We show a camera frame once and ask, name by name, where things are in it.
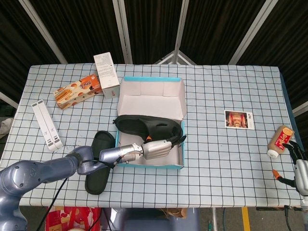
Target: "white cardboard box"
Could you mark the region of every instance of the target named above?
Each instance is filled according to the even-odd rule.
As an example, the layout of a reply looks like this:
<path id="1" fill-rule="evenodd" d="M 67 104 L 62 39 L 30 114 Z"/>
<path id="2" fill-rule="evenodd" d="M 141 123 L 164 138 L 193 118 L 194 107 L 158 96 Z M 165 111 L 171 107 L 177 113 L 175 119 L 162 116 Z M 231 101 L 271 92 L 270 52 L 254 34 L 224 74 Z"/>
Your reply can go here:
<path id="1" fill-rule="evenodd" d="M 186 115 L 185 86 L 181 78 L 124 77 L 121 82 L 118 115 L 144 115 L 169 118 L 181 124 Z M 141 145 L 139 136 L 118 131 L 117 146 Z M 131 167 L 175 168 L 184 166 L 184 143 L 174 146 L 167 156 L 146 160 L 141 157 L 128 164 Z"/>
<path id="2" fill-rule="evenodd" d="M 114 62 L 112 61 L 110 52 L 97 54 L 93 57 L 104 96 L 107 99 L 119 97 L 120 83 L 117 79 Z"/>

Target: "red bag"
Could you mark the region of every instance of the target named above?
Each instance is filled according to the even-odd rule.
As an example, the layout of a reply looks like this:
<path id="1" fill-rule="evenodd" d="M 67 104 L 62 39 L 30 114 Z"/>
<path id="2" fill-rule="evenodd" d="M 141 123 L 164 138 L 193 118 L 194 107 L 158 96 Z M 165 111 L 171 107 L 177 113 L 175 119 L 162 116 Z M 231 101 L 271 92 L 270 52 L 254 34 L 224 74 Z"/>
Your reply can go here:
<path id="1" fill-rule="evenodd" d="M 46 231 L 68 231 L 72 228 L 88 231 L 97 219 L 91 231 L 100 231 L 100 213 L 101 208 L 55 206 L 46 217 Z"/>

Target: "open shoe box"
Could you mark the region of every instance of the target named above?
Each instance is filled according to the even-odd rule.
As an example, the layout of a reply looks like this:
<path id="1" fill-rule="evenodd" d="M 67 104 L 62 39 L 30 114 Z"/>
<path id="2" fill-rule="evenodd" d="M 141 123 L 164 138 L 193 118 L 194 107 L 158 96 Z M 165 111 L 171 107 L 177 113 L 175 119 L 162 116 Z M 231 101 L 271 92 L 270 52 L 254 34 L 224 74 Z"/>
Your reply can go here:
<path id="1" fill-rule="evenodd" d="M 181 78 L 124 77 L 117 106 L 118 115 L 144 115 L 164 117 L 177 121 L 184 130 L 186 115 L 185 86 Z M 141 145 L 139 136 L 117 132 L 116 146 L 132 143 Z M 181 169 L 184 167 L 184 143 L 174 146 L 167 156 L 146 160 L 141 157 L 128 164 L 130 167 Z"/>

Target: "robotic hand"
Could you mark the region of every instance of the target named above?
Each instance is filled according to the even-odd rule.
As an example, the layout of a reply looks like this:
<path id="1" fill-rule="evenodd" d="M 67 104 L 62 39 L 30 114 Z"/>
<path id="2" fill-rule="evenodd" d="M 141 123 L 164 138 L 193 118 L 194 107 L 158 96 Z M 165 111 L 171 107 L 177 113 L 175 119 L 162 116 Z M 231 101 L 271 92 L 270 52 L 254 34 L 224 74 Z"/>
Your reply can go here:
<path id="1" fill-rule="evenodd" d="M 100 160 L 93 159 L 92 148 L 75 148 L 66 157 L 45 162 L 20 161 L 0 171 L 0 231 L 26 231 L 27 220 L 19 210 L 22 196 L 39 186 L 72 176 L 76 171 L 87 175 L 103 167 L 136 158 L 153 159 L 169 154 L 172 142 L 152 141 L 102 150 Z"/>
<path id="2" fill-rule="evenodd" d="M 290 144 L 283 144 L 292 158 L 294 166 L 295 177 L 294 180 L 283 178 L 276 170 L 273 170 L 274 177 L 281 183 L 287 184 L 299 192 L 303 196 L 301 201 L 301 208 L 304 217 L 305 229 L 308 230 L 308 156 L 301 150 L 299 145 L 293 141 Z"/>

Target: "checkered tablecloth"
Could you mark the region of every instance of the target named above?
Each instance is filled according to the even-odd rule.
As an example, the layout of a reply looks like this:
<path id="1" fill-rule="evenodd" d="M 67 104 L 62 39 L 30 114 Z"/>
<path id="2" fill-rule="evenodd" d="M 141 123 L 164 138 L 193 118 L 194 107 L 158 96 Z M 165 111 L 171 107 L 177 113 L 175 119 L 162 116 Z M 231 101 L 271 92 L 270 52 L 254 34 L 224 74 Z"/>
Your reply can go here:
<path id="1" fill-rule="evenodd" d="M 85 176 L 69 178 L 55 205 L 92 207 L 208 207 L 298 205 L 299 194 L 274 180 L 272 169 L 292 179 L 288 152 L 267 156 L 267 144 L 281 124 L 290 125 L 280 73 L 266 66 L 115 65 L 123 76 L 180 77 L 186 86 L 185 167 L 181 170 L 116 167 L 105 191 L 90 195 Z M 114 136 L 118 99 L 102 95 L 62 111 L 53 91 L 97 73 L 94 64 L 37 65 L 29 70 L 0 163 L 46 161 L 91 145 L 98 130 Z M 43 99 L 64 147 L 51 153 L 31 104 Z M 253 112 L 255 130 L 226 129 L 224 110 Z M 21 205 L 49 205 L 62 181 L 42 184 Z"/>

